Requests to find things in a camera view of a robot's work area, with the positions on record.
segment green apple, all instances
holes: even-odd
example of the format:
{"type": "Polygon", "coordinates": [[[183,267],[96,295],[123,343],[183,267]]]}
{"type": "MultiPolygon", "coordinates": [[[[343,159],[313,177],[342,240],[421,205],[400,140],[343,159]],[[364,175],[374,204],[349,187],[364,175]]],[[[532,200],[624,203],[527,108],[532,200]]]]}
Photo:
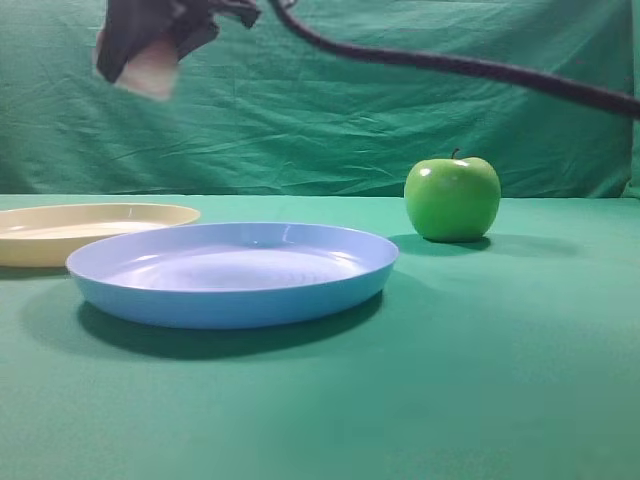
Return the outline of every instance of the green apple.
{"type": "Polygon", "coordinates": [[[496,171],[481,158],[458,160],[456,152],[418,162],[405,183],[413,228],[432,242],[480,240],[498,214],[502,192],[496,171]]]}

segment plastic plate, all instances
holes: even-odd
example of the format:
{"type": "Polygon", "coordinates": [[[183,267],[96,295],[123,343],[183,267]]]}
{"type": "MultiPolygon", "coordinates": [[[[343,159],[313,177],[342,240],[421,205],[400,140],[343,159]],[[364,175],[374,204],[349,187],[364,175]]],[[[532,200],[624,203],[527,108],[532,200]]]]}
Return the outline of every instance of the plastic plate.
{"type": "Polygon", "coordinates": [[[290,223],[171,227],[87,245],[67,268],[87,302],[174,328],[312,320],[380,292],[398,249],[358,230],[290,223]]]}
{"type": "Polygon", "coordinates": [[[176,205],[105,203],[0,211],[0,265],[63,267],[75,250],[104,238],[186,225],[197,210],[176,205]]]}

